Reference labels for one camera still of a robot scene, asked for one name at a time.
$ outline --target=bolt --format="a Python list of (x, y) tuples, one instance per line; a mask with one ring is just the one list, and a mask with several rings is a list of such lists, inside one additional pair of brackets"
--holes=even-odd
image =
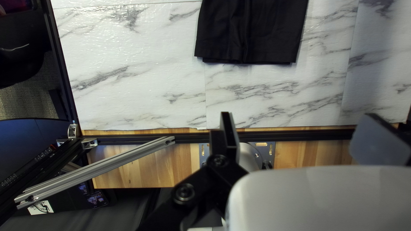
[(194, 187), (191, 184), (182, 184), (176, 191), (175, 196), (179, 201), (189, 201), (194, 197)]
[(227, 165), (227, 158), (223, 155), (215, 155), (212, 163), (215, 167), (224, 167)]
[(34, 201), (34, 196), (30, 195), (28, 198), (26, 198), (25, 201)]

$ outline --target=white marble panel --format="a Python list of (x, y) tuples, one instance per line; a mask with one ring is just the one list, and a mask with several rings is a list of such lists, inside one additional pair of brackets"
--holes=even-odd
[(335, 125), (349, 60), (357, 0), (310, 0), (297, 63), (206, 64), (207, 128), (221, 111), (236, 127)]
[(404, 122), (411, 104), (411, 1), (360, 0), (340, 124)]
[(198, 2), (199, 0), (51, 0), (53, 9), (75, 7), (121, 6), (135, 4)]
[(200, 5), (55, 9), (82, 129), (206, 126)]

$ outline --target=black shorts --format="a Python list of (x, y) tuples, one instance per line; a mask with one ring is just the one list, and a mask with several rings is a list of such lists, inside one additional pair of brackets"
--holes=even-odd
[(203, 62), (296, 62), (308, 0), (203, 0), (194, 56)]

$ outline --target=sticker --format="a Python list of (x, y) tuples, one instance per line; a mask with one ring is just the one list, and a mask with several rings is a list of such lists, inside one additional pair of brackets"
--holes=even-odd
[(87, 195), (87, 194), (88, 194), (88, 187), (87, 187), (87, 184), (86, 184), (85, 182), (77, 185), (77, 187), (79, 188), (80, 192), (81, 192), (83, 195)]
[(48, 201), (39, 201), (27, 208), (30, 215), (54, 213)]
[(99, 208), (109, 203), (104, 194), (100, 191), (96, 191), (95, 193), (88, 195), (87, 201), (92, 208)]

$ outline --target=wooden board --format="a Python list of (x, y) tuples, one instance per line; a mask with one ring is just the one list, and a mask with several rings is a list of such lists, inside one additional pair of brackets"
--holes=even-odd
[[(128, 151), (138, 145), (98, 146), (89, 163)], [(174, 144), (93, 178), (95, 188), (173, 187), (199, 169), (198, 144)]]
[[(347, 129), (355, 128), (355, 125), (343, 126), (310, 126), (310, 127), (253, 127), (253, 128), (237, 128), (238, 132), (252, 131), (293, 131), (293, 130), (314, 130), (314, 129)], [(209, 132), (209, 129), (198, 130), (192, 127), (182, 128), (158, 128), (148, 130), (82, 130), (83, 135), (125, 135), (125, 134), (163, 134), (163, 133), (195, 133)]]
[[(274, 168), (352, 164), (349, 141), (283, 141), (275, 147)], [(88, 153), (90, 163), (137, 145), (98, 146)], [(173, 187), (199, 169), (199, 146), (175, 144), (93, 178), (95, 188)]]

